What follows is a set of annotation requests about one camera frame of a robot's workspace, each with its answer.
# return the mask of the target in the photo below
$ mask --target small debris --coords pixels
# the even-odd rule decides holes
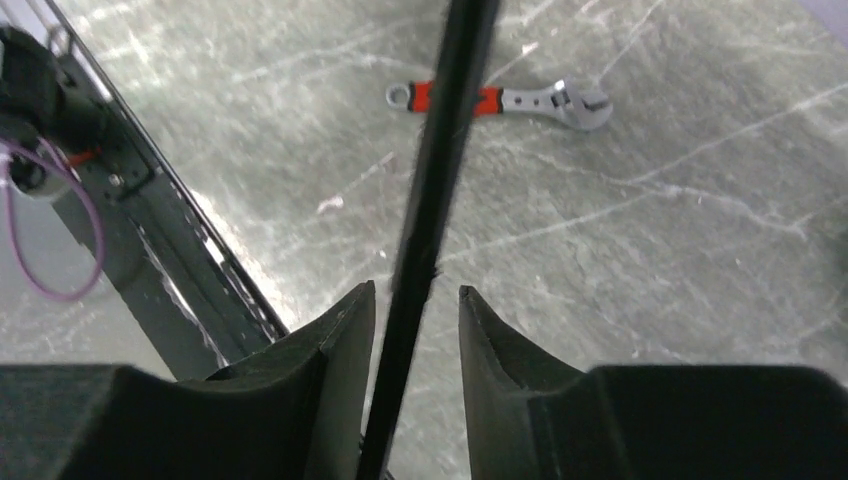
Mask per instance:
[[[330,209],[340,210],[342,208],[344,208],[344,198],[342,198],[341,195],[336,195],[335,197],[330,197],[330,198],[324,200],[323,202],[321,202],[318,205],[318,210],[316,211],[316,213],[318,215],[321,215],[322,213],[326,212],[327,210],[330,210]]]

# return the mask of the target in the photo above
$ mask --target wrench handle hole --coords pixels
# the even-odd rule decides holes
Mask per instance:
[[[386,92],[386,100],[389,105],[396,108],[406,108],[411,96],[412,92],[407,85],[392,85]]]

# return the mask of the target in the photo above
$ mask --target cable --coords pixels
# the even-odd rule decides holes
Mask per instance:
[[[17,219],[14,207],[14,192],[12,191],[12,178],[9,172],[11,161],[7,161],[5,165],[0,165],[0,180],[2,180],[2,182],[0,182],[0,187],[5,187],[2,188],[2,190],[5,191],[6,224],[9,232],[9,241],[11,242],[12,253],[15,256],[15,260],[18,263],[21,273],[23,273],[27,283],[29,283],[35,291],[53,301],[75,302],[88,295],[91,290],[94,289],[97,285],[97,281],[100,279],[100,275],[103,273],[103,264],[106,259],[106,238],[103,233],[103,223],[100,218],[100,214],[97,212],[97,207],[94,205],[94,201],[88,195],[88,192],[85,191],[82,184],[80,184],[67,170],[65,162],[62,161],[56,149],[44,139],[40,139],[39,141],[41,146],[44,147],[50,155],[53,163],[40,158],[36,153],[22,148],[21,146],[6,139],[0,139],[0,146],[6,147],[9,150],[10,155],[21,156],[42,167],[47,171],[47,173],[61,178],[68,184],[68,186],[71,187],[74,193],[77,194],[80,202],[83,204],[83,207],[85,207],[86,212],[88,212],[88,216],[91,219],[91,228],[94,231],[94,270],[82,288],[71,293],[61,293],[50,289],[30,271],[26,261],[24,260],[23,250],[21,249],[20,241],[18,239]]]

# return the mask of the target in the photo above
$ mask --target wrench head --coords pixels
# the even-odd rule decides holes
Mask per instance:
[[[609,96],[600,90],[580,91],[569,80],[557,82],[553,89],[560,120],[575,130],[595,130],[612,116]]]

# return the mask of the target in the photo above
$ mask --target metal frame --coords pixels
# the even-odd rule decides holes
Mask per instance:
[[[104,272],[171,373],[178,380],[204,378],[287,335],[53,0],[6,0],[0,9],[45,43],[63,39],[50,45],[60,65],[106,106],[101,158],[77,173],[109,226]],[[66,195],[54,209],[93,249],[78,201]]]

